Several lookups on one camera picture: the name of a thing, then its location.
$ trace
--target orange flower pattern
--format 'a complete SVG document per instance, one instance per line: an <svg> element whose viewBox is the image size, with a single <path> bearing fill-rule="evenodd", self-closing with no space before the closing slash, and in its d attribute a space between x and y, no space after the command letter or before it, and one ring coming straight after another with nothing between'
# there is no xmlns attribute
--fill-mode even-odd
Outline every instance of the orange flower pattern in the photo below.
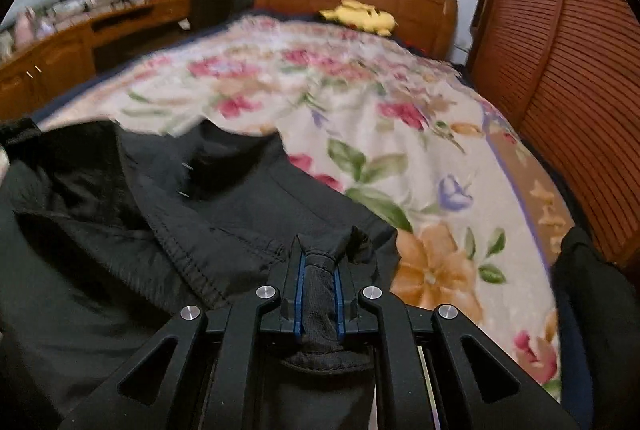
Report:
<svg viewBox="0 0 640 430"><path fill-rule="evenodd" d="M433 309L452 304L476 324L482 307L476 296L476 266L441 222L424 228L418 237L398 230L398 272L391 291L405 303Z"/></svg>

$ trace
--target wooden dresser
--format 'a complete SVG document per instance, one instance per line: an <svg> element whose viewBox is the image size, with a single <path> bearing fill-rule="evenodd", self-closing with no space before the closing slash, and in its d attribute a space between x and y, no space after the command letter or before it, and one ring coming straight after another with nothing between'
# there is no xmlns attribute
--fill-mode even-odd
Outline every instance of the wooden dresser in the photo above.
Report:
<svg viewBox="0 0 640 430"><path fill-rule="evenodd" d="M38 41L0 65L0 120L37 110L95 76L94 49L188 17L191 0L154 0L91 17Z"/></svg>
<svg viewBox="0 0 640 430"><path fill-rule="evenodd" d="M564 175L605 257L640 266L640 24L628 3L487 0L468 67Z"/></svg>

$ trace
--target louvered wardrobe door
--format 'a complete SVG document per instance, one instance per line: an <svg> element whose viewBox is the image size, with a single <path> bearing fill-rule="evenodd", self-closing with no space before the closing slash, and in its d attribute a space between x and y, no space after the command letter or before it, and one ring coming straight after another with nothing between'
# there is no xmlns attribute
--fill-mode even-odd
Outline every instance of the louvered wardrobe door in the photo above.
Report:
<svg viewBox="0 0 640 430"><path fill-rule="evenodd" d="M625 0L564 0L520 132L567 179L604 255L623 264L640 219L640 25Z"/></svg>
<svg viewBox="0 0 640 430"><path fill-rule="evenodd" d="M478 92L518 126L540 78L561 0L495 0L472 67Z"/></svg>

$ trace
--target black cloth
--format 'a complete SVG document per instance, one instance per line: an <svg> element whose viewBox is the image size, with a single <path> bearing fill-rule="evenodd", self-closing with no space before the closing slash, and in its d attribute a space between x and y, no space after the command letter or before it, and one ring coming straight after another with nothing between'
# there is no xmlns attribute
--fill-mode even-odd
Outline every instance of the black cloth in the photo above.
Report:
<svg viewBox="0 0 640 430"><path fill-rule="evenodd" d="M593 380L587 352L569 296L555 288L554 297L562 361L560 405L571 414L580 430L589 430L593 423Z"/></svg>
<svg viewBox="0 0 640 430"><path fill-rule="evenodd" d="M593 380L593 427L637 429L640 303L635 289L578 227L562 240L552 286L568 297L580 327ZM562 327L560 338L562 345Z"/></svg>
<svg viewBox="0 0 640 430"><path fill-rule="evenodd" d="M182 307L233 303L292 251L308 266L305 336L267 364L261 426L366 428L372 363L337 343L332 272L348 258L388 288L395 229L295 168L278 134L209 121L179 138L109 121L22 127L2 131L12 139L0 187L0 374L41 428ZM311 401L327 410L300 410Z"/></svg>

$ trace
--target floral bedspread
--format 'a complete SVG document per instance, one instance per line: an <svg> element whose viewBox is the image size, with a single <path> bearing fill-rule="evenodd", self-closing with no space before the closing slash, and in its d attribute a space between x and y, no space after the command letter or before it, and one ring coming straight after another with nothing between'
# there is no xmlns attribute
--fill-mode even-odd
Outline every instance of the floral bedspread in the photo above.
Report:
<svg viewBox="0 0 640 430"><path fill-rule="evenodd" d="M456 305L559 396L548 266L572 220L498 111L446 63L340 26L248 16L156 52L43 128L108 117L181 134L280 131L292 163L398 229L392 290Z"/></svg>

